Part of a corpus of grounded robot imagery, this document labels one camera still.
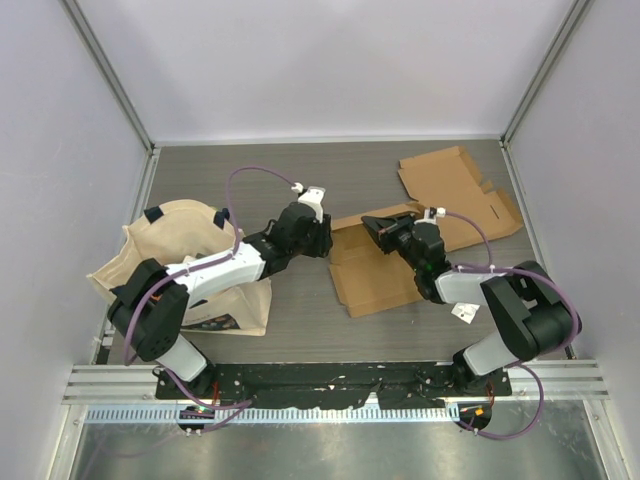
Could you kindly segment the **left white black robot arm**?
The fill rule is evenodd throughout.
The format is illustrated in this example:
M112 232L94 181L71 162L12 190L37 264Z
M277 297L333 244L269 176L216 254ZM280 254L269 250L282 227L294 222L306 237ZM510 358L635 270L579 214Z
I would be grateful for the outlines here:
M129 340L138 358L164 368L162 379L193 399L212 393L214 367L181 333L189 307L231 287L285 270L297 256L325 258L332 247L331 216L301 201L239 245L175 267L142 261L128 281L112 290L107 318Z

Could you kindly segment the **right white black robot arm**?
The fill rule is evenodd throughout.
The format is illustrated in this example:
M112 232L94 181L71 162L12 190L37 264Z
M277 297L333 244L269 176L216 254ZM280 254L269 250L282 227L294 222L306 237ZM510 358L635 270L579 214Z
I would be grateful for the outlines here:
M438 225L447 214L430 208L422 217L403 213L361 218L378 249L406 264L421 299L484 306L492 316L494 332L458 351L436 384L417 375L423 397L449 391L475 394L503 368L565 349L582 328L572 301L535 261L513 267L452 264Z

